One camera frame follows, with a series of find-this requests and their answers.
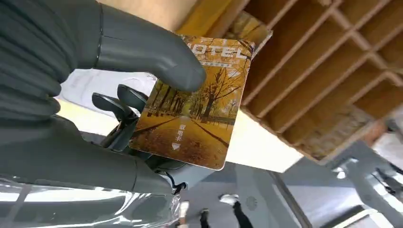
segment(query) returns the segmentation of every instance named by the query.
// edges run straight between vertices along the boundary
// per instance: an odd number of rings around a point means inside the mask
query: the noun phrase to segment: gray floor
[[[308,159],[302,159],[281,176],[315,228],[362,204],[350,181],[336,179],[331,171]],[[224,193],[240,195],[243,211],[256,228],[298,227],[267,171],[229,162],[222,171],[182,193],[182,200],[190,201],[189,226],[200,227],[199,213],[208,208],[212,228],[238,227],[230,205],[218,200]]]

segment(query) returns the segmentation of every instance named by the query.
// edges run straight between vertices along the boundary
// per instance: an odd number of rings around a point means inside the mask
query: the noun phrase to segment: robotic hand
[[[95,0],[2,0],[0,11],[0,174],[169,193],[142,161],[85,142],[52,97],[76,68],[147,71],[197,90],[205,72],[180,37]]]

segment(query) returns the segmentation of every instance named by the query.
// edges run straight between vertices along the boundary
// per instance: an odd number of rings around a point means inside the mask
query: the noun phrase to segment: person
[[[220,202],[230,204],[234,209],[234,214],[238,220],[240,228],[253,228],[251,222],[249,221],[249,218],[242,212],[242,208],[238,199],[239,196],[235,194],[224,194],[220,196]],[[200,212],[200,216],[201,228],[210,228],[210,225],[207,221],[209,217],[209,210],[203,209]]]

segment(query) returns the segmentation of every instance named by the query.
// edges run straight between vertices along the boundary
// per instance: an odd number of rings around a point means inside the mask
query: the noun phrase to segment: transparent plastic
[[[1,228],[167,227],[179,196],[0,177]]]

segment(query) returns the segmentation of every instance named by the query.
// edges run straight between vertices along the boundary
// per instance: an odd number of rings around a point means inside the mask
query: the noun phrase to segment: tree trunk
[[[164,95],[164,97],[163,97],[163,100],[161,101],[160,105],[159,105],[158,108],[157,108],[156,116],[159,115],[160,109],[161,109],[161,107],[163,106],[163,104],[165,103],[165,100],[166,100],[166,98],[167,98],[167,96],[168,96],[170,90],[171,90],[171,87],[168,87],[168,89],[166,90],[166,93],[165,93],[165,95]]]
[[[198,117],[200,117],[200,115],[202,114],[202,111],[203,111],[203,105],[200,104],[200,105],[199,105],[199,109],[197,110],[197,116],[198,116]]]
[[[178,97],[178,98],[176,99],[175,105],[173,106],[173,109],[171,109],[172,112],[176,111],[176,107],[177,107],[178,102],[179,102],[180,99],[181,99],[180,97]]]
[[[176,107],[176,110],[175,110],[176,114],[179,114],[179,112],[181,111],[182,103],[183,103],[183,100],[180,100],[178,105],[177,105],[177,107]]]
[[[158,98],[158,95],[160,94],[160,91],[161,91],[162,89],[163,89],[163,84],[161,85],[160,90],[157,91],[157,95],[155,96],[155,98],[154,98],[154,100],[153,100],[153,103],[151,104],[151,107],[154,106],[154,104],[155,104],[155,102],[156,102],[156,100],[157,100],[157,98]]]
[[[210,116],[211,107],[213,106],[214,99],[209,98],[209,101],[206,106],[206,111],[204,111],[203,117],[201,118],[201,122],[205,124],[207,122],[207,118]]]
[[[173,101],[175,100],[176,95],[178,95],[178,90],[175,90],[175,93],[173,94],[173,97],[172,97],[172,99],[171,99],[171,101],[170,101],[170,103],[169,103],[168,110],[171,109],[172,104],[173,104]]]

